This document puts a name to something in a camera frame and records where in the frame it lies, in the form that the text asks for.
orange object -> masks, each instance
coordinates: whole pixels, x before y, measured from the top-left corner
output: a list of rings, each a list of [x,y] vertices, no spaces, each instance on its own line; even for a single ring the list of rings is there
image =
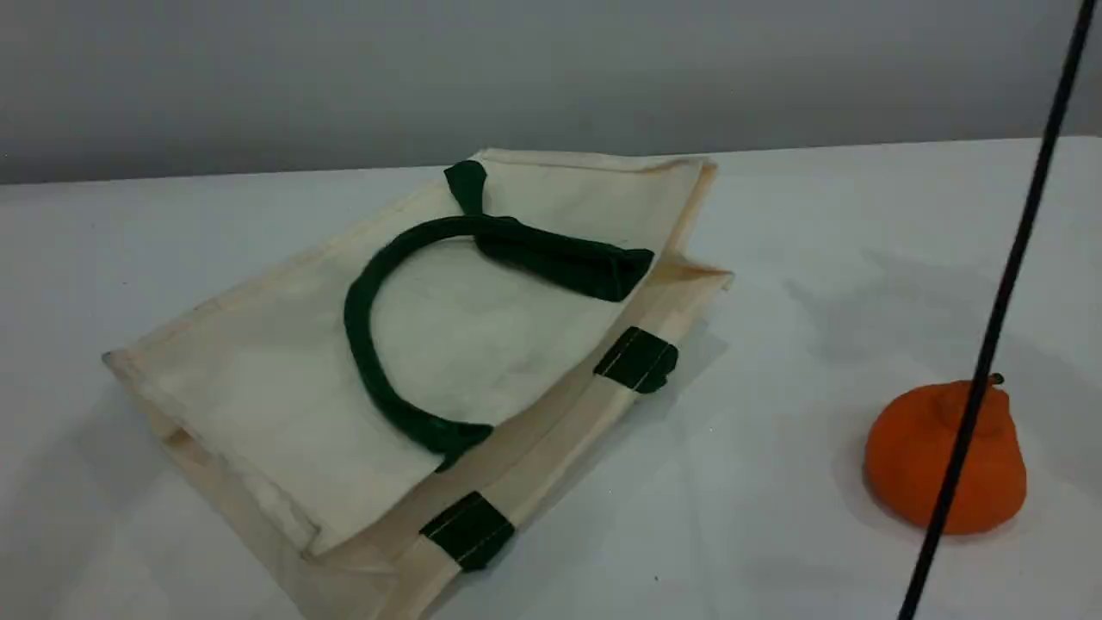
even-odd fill
[[[1026,500],[1026,466],[1011,420],[1011,399],[992,376],[946,534],[977,534],[1007,522]],[[865,476],[884,504],[926,527],[949,466],[968,401],[968,381],[926,385],[899,396],[876,418],[865,446]]]

green tab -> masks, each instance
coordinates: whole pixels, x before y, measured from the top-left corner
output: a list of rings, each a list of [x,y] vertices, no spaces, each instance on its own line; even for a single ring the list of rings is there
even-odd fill
[[[436,543],[464,573],[482,570],[516,527],[477,491],[455,502],[421,529],[421,535]]]
[[[604,376],[639,394],[657,392],[678,366],[678,348],[657,336],[630,327],[601,359],[594,374]]]

black pole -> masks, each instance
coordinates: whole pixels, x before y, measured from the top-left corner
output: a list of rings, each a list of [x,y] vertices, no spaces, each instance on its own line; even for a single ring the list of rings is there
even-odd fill
[[[998,282],[998,292],[995,294],[995,303],[991,308],[991,318],[987,320],[987,329],[983,335],[983,346],[980,348],[980,358],[975,365],[975,373],[972,376],[972,385],[969,389],[968,403],[964,406],[964,415],[961,417],[961,426],[957,432],[957,442],[953,444],[953,452],[949,458],[949,467],[946,468],[946,478],[941,482],[941,491],[938,492],[938,501],[933,507],[930,525],[926,530],[922,548],[918,553],[915,572],[910,576],[910,585],[907,586],[907,596],[904,598],[903,607],[899,609],[899,620],[914,620],[915,614],[918,612],[918,602],[922,597],[922,588],[926,586],[926,579],[930,575],[930,567],[933,565],[933,554],[938,551],[938,543],[941,541],[941,534],[946,530],[949,509],[953,504],[957,485],[960,482],[961,470],[964,468],[964,458],[968,456],[968,448],[972,443],[972,433],[975,431],[976,418],[980,416],[980,405],[987,389],[991,363],[995,358],[995,349],[998,347],[998,336],[1003,330],[1003,322],[1006,319],[1006,307],[1011,303],[1014,282],[1022,270],[1022,259],[1025,257],[1026,246],[1029,244],[1029,235],[1033,232],[1034,221],[1037,219],[1037,209],[1040,207],[1041,195],[1045,193],[1045,181],[1048,178],[1048,168],[1052,163],[1056,140],[1060,135],[1060,126],[1063,123],[1063,116],[1068,111],[1068,100],[1071,98],[1071,89],[1076,84],[1076,72],[1079,70],[1079,61],[1082,58],[1083,47],[1087,45],[1087,32],[1090,30],[1091,18],[1094,13],[1094,2],[1095,0],[1083,0],[1079,7],[1076,30],[1071,34],[1068,55],[1063,59],[1063,72],[1060,74],[1060,83],[1056,88],[1052,108],[1048,113],[1048,122],[1045,124],[1045,134],[1041,139],[1040,151],[1037,153],[1037,163],[1034,166],[1033,180],[1029,182],[1029,193],[1026,195],[1026,205],[1022,211],[1022,221],[1018,224],[1014,244],[1011,246],[1011,254],[1006,259],[1003,279]]]

canvas tote bag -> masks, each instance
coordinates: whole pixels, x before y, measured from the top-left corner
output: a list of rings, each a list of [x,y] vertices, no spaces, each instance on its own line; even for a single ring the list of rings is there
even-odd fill
[[[305,618],[417,618],[665,384],[714,174],[482,151],[105,362]]]

fabric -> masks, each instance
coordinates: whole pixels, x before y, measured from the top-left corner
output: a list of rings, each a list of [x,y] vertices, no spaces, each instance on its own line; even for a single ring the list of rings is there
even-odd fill
[[[683,231],[704,170],[701,159],[493,150],[474,159],[488,174],[487,214],[655,254]],[[245,492],[289,541],[323,554],[377,524],[440,465],[360,385],[344,294],[403,230],[460,211],[442,178],[203,304],[115,363],[136,394],[247,480]],[[498,427],[591,356],[635,292],[619,303],[584,296],[457,238],[403,261],[369,319],[398,394],[451,421]]]
[[[566,291],[619,302],[647,273],[655,252],[564,237],[525,226],[515,217],[483,211],[486,171],[476,161],[463,161],[444,171],[452,195],[464,215],[442,217],[404,230],[376,252],[348,289],[344,324],[348,347],[364,388],[379,412],[430,453],[443,455],[437,471],[452,467],[467,450],[484,442],[494,427],[441,418],[401,398],[382,370],[371,339],[371,305],[385,279],[414,252],[441,240],[472,236],[478,250],[530,276]]]

